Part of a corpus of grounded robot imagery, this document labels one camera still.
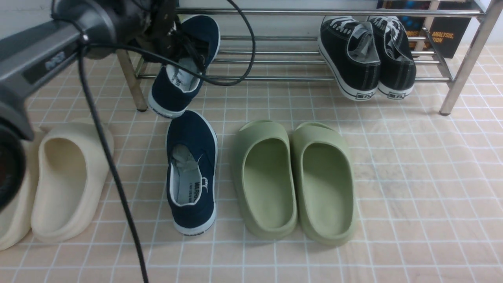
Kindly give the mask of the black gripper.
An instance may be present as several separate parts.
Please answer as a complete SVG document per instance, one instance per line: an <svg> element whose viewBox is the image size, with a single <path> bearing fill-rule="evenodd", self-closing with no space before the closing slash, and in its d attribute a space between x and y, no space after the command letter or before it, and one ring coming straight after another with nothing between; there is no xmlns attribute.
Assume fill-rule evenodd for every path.
<svg viewBox="0 0 503 283"><path fill-rule="evenodd" d="M135 0L146 12L148 27L134 39L134 46L167 59L178 60L183 54L181 35L176 31L181 21L176 13L178 0Z"/></svg>

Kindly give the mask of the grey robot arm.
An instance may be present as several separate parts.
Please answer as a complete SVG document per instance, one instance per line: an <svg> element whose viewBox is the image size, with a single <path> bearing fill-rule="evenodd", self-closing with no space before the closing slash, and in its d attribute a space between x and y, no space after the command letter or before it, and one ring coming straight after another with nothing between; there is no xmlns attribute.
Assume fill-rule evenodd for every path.
<svg viewBox="0 0 503 283"><path fill-rule="evenodd" d="M171 56L168 33L177 6L176 0L54 0L50 21L1 40L1 209L23 183L22 142L34 139L25 100L76 61L88 43L137 40L154 54Z"/></svg>

